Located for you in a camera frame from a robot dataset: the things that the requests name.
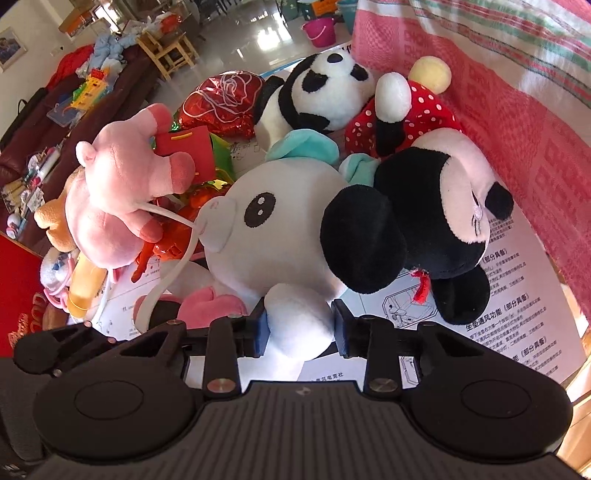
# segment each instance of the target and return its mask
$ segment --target teal bucket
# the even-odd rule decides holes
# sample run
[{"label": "teal bucket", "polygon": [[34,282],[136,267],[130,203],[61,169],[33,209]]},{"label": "teal bucket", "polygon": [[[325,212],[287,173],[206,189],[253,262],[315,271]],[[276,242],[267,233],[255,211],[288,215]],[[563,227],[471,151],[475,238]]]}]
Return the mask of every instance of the teal bucket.
[{"label": "teal bucket", "polygon": [[357,0],[339,0],[336,2],[339,11],[343,14],[343,20],[349,33],[353,35],[353,26],[355,24],[355,14],[357,13]]}]

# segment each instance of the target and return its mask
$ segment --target teal plush ear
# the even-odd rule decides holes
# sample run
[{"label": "teal plush ear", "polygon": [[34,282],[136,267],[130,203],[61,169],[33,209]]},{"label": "teal plush ear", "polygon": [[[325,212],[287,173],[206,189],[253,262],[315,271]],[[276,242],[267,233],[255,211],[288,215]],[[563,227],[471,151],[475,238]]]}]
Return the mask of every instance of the teal plush ear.
[{"label": "teal plush ear", "polygon": [[374,175],[379,160],[365,153],[353,153],[343,160],[339,173],[350,185],[374,186]]},{"label": "teal plush ear", "polygon": [[315,158],[334,166],[339,161],[339,147],[330,138],[315,130],[292,130],[271,147],[265,160],[292,157]]}]

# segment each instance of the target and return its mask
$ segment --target wooden chair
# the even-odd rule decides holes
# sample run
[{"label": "wooden chair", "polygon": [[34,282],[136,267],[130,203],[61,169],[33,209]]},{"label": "wooden chair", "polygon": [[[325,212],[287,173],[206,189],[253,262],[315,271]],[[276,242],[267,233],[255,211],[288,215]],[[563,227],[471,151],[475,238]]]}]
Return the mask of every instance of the wooden chair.
[{"label": "wooden chair", "polygon": [[[191,60],[191,56],[195,60],[199,58],[197,50],[189,42],[186,35],[180,31],[164,35],[159,40],[156,40],[149,32],[145,32],[138,39],[138,44],[146,52],[146,55],[152,59],[167,82],[170,81],[170,74],[183,65],[191,67],[195,65]],[[181,55],[177,60],[173,60],[170,56],[174,50],[177,50]]]}]

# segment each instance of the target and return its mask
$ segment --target diagram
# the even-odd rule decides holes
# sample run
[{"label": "diagram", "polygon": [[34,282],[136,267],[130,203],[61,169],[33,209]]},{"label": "diagram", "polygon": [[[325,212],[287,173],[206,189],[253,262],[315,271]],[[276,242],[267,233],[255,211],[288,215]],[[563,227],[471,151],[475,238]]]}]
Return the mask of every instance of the diagram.
[{"label": "diagram", "polygon": [[[402,275],[408,276],[405,280],[413,279],[410,274]],[[418,289],[419,282],[398,291],[392,295],[388,295],[382,307],[384,314],[397,328],[407,328],[422,320],[427,320],[437,314],[437,307],[431,295],[423,304],[413,300],[413,297]]]}]

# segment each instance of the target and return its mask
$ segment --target plush toy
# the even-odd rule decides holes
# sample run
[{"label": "plush toy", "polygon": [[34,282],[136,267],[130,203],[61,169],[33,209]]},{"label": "plush toy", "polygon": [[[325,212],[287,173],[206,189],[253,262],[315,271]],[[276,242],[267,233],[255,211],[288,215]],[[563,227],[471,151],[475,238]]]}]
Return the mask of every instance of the plush toy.
[{"label": "plush toy", "polygon": [[76,248],[66,220],[66,197],[74,178],[81,169],[82,167],[78,167],[70,174],[58,198],[50,200],[35,210],[34,218],[37,225],[39,228],[47,228],[47,238],[60,252],[71,252]]},{"label": "plush toy", "polygon": [[[243,386],[254,378],[296,380],[303,362],[333,339],[329,302],[347,286],[363,293],[386,287],[404,262],[388,199],[368,186],[348,186],[354,175],[333,167],[338,158],[330,138],[295,130],[225,196],[209,200],[191,236],[193,247],[199,236],[209,270],[184,260],[163,263],[161,284],[138,309],[138,330],[148,329],[166,289],[182,301],[178,317],[190,327],[250,312],[265,297],[270,337],[262,358],[239,359]],[[349,196],[354,203],[346,203]]]},{"label": "plush toy", "polygon": [[82,253],[97,267],[113,270],[134,261],[142,240],[157,242],[162,226],[146,210],[155,197],[184,193],[195,174],[188,153],[156,155],[150,138],[166,132],[172,115],[162,104],[105,126],[95,141],[79,142],[85,170],[66,198],[66,218]]},{"label": "plush toy", "polygon": [[[381,163],[346,160],[341,169],[355,171],[358,179],[389,199],[406,240],[404,266],[421,278],[414,300],[424,301],[430,285],[445,321],[458,325],[478,318],[490,296],[479,265],[490,237],[485,209],[498,219],[506,219],[513,209],[511,194],[495,180],[480,149],[458,130],[442,128]],[[340,201],[345,210],[361,199],[348,194]],[[348,242],[344,234],[334,248],[360,245]],[[356,273],[345,271],[340,278],[349,284]]]},{"label": "plush toy", "polygon": [[451,79],[449,67],[437,57],[418,59],[408,80],[396,72],[383,75],[375,97],[345,128],[346,151],[386,157],[408,148],[431,130],[454,128],[461,132],[460,122],[437,97]]},{"label": "plush toy", "polygon": [[321,133],[340,130],[374,94],[375,82],[344,50],[311,55],[287,80],[271,76],[254,105],[256,140],[268,151],[288,132],[310,128]]},{"label": "plush toy", "polygon": [[50,248],[41,262],[39,272],[43,293],[51,305],[68,311],[68,285],[75,267],[78,251],[60,252]]}]

